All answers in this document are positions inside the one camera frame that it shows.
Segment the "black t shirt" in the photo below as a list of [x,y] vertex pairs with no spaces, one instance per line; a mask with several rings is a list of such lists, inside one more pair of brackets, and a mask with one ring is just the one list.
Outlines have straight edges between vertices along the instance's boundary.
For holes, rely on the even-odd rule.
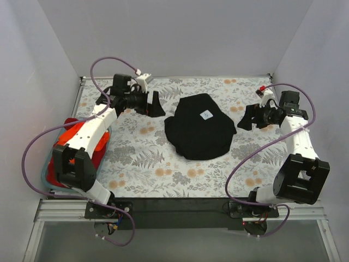
[[234,122],[207,93],[179,100],[173,116],[164,120],[167,140],[188,160],[211,160],[229,152]]

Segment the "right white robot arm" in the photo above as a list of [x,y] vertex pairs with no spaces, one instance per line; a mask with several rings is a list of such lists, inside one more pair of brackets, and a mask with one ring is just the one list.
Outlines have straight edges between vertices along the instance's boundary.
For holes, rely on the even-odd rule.
[[256,187],[242,204],[238,212],[248,212],[259,217],[270,211],[268,204],[285,203],[313,205],[324,186],[330,171],[328,162],[319,159],[308,129],[308,114],[299,107],[299,93],[283,91],[278,103],[270,90],[259,89],[259,104],[248,105],[238,128],[251,130],[278,125],[286,138],[288,156],[284,160],[271,186]]

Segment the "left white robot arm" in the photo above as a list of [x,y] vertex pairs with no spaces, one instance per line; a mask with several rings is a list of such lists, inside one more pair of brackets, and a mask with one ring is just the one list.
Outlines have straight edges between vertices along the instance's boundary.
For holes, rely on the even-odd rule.
[[116,205],[110,201],[111,192],[97,181],[93,154],[110,125],[126,109],[149,117],[165,115],[159,93],[147,90],[151,77],[147,73],[136,78],[114,75],[112,86],[104,89],[96,100],[90,118],[66,131],[53,148],[56,180],[85,198],[98,202],[97,211],[104,218],[111,218],[115,214]]

